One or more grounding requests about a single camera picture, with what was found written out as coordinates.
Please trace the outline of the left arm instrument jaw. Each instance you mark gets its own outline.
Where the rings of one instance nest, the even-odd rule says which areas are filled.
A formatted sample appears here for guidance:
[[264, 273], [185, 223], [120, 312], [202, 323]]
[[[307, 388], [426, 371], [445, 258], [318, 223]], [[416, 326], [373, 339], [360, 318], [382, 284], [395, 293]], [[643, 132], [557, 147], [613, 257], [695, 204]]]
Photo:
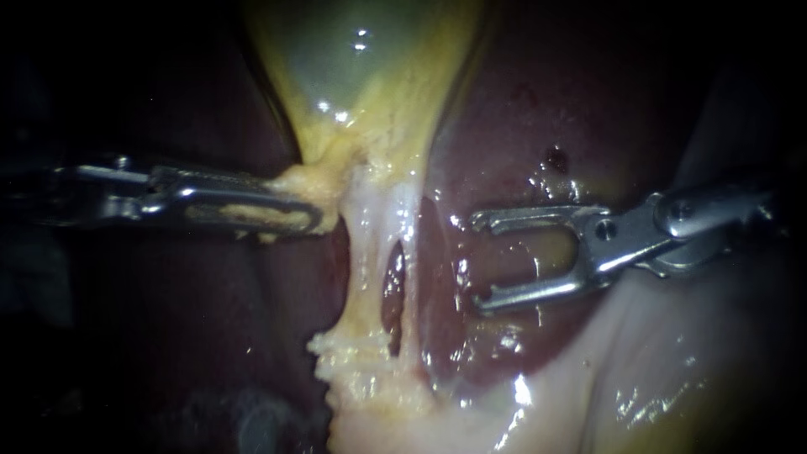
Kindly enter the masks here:
[[322, 220], [322, 211], [263, 188], [179, 185], [144, 197], [140, 220], [155, 227], [294, 237], [313, 233]]
[[179, 166], [154, 166], [148, 177], [148, 193], [163, 193], [171, 188], [201, 187], [202, 189], [239, 192], [271, 193], [268, 180], [244, 172], [220, 172]]

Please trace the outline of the right arm instrument jaw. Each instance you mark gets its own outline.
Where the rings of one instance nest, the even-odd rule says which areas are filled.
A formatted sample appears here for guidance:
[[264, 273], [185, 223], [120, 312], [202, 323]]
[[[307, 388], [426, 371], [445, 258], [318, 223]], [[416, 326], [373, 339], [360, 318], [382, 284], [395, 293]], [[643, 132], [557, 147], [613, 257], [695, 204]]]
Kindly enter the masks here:
[[646, 200], [629, 211], [616, 214], [623, 222], [623, 253], [576, 252], [572, 267], [566, 274], [553, 278], [538, 277], [533, 282], [508, 287], [493, 285], [488, 297], [473, 298], [477, 310], [482, 314], [497, 314], [541, 307], [612, 285], [627, 267], [661, 250], [662, 234], [651, 219], [655, 202], [657, 200]]
[[468, 223], [473, 230], [490, 235], [564, 235], [577, 253], [620, 254], [625, 251], [620, 216], [597, 204], [482, 209], [471, 214]]

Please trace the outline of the right arm instrument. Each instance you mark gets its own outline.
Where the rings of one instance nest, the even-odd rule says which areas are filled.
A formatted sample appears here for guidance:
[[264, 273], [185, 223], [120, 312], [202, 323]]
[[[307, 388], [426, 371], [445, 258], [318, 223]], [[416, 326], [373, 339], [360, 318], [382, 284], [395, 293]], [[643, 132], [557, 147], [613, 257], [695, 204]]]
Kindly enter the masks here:
[[763, 179], [736, 179], [672, 190], [652, 210], [654, 227], [667, 240], [636, 267], [657, 277], [695, 271], [732, 249], [734, 234], [771, 224], [776, 190]]

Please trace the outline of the left arm instrument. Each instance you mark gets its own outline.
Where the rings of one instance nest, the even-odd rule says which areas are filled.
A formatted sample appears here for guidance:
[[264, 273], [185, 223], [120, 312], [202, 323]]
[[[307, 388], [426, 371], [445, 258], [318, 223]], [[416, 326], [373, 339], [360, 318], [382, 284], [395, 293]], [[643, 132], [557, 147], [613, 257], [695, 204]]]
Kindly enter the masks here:
[[140, 222], [165, 211], [151, 175], [130, 156], [101, 156], [45, 173], [34, 198], [34, 222], [55, 227], [101, 227]]

